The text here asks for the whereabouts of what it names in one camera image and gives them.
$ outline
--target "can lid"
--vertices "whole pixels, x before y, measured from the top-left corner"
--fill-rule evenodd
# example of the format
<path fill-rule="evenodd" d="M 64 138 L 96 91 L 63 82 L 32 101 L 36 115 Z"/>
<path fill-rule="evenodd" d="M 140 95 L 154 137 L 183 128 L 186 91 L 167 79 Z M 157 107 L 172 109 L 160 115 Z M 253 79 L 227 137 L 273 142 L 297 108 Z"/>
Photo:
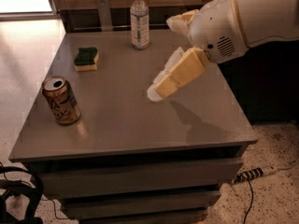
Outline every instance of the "can lid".
<path fill-rule="evenodd" d="M 48 77 L 42 84 L 42 87 L 46 91 L 57 91 L 65 84 L 63 77 Z"/>

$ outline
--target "yellow sponge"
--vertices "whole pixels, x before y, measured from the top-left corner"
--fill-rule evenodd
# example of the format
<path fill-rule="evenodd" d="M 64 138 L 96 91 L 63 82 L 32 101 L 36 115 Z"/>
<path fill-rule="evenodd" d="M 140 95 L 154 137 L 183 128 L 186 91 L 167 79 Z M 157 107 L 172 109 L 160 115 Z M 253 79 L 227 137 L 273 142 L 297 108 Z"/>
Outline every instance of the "yellow sponge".
<path fill-rule="evenodd" d="M 79 48 L 78 54 L 74 60 L 77 71 L 94 71 L 97 70 L 99 53 L 97 48 Z"/>
<path fill-rule="evenodd" d="M 201 76 L 206 69 L 209 60 L 206 53 L 200 48 L 188 49 L 182 55 L 173 54 L 179 58 L 173 59 L 171 68 L 166 69 L 154 80 L 153 85 L 148 89 L 148 97 L 152 101 L 160 101 L 179 88 L 187 85 L 197 77 Z"/>

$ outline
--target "gray table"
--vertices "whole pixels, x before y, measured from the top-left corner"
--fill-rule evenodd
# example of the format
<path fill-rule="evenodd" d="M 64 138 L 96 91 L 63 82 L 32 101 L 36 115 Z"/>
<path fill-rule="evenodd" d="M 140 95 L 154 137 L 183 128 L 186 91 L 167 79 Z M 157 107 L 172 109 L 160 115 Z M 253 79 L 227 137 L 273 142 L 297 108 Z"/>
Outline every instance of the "gray table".
<path fill-rule="evenodd" d="M 45 194 L 85 222 L 203 218 L 255 133 L 214 63 L 168 99 L 151 102 L 152 80 L 177 47 L 190 44 L 167 30 L 150 31 L 145 50 L 130 39 L 129 32 L 66 35 L 49 75 L 71 83 L 81 118 L 57 124 L 39 93 L 9 158 L 38 172 Z M 98 70 L 78 73 L 77 50 L 90 46 L 99 50 Z"/>

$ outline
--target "black cable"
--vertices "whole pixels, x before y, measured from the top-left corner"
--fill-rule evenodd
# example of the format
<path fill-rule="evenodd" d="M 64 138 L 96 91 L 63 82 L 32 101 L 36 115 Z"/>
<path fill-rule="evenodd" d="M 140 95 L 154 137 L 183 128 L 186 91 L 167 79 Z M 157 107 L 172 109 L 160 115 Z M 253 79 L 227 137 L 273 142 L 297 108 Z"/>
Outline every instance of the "black cable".
<path fill-rule="evenodd" d="M 251 190 L 251 201 L 250 201 L 249 209 L 247 210 L 247 213 L 246 213 L 245 216 L 244 216 L 243 224 L 246 223 L 246 218 L 247 218 L 247 215 L 249 214 L 249 211 L 250 211 L 250 209 L 251 209 L 251 207 L 252 207 L 252 204 L 253 204 L 253 196 L 254 196 L 254 195 L 253 195 L 253 188 L 252 188 L 252 185 L 251 185 L 251 183 L 250 183 L 250 180 L 247 179 L 247 181 L 249 182 L 249 186 L 250 186 L 250 190 Z"/>
<path fill-rule="evenodd" d="M 47 199 L 41 199 L 40 201 L 43 201 L 43 202 L 52 202 L 53 205 L 54 205 L 54 215 L 55 215 L 55 218 L 58 219 L 58 220 L 69 220 L 69 218 L 61 218 L 61 217 L 57 217 L 57 213 L 56 213 L 56 203 L 54 200 L 47 200 Z"/>
<path fill-rule="evenodd" d="M 4 177 L 4 179 L 5 179 L 5 180 L 7 180 L 7 181 L 8 181 L 8 179 L 7 179 L 7 177 L 6 177 L 6 173 L 3 173 L 3 177 Z"/>

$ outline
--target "soda can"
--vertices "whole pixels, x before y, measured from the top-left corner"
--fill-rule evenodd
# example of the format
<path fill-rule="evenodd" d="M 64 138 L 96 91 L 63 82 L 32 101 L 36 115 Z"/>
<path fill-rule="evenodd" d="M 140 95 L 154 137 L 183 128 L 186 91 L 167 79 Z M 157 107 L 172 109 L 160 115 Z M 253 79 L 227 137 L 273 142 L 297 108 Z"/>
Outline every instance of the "soda can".
<path fill-rule="evenodd" d="M 64 77 L 47 77 L 42 83 L 42 93 L 60 124 L 73 123 L 80 117 L 75 95 Z"/>

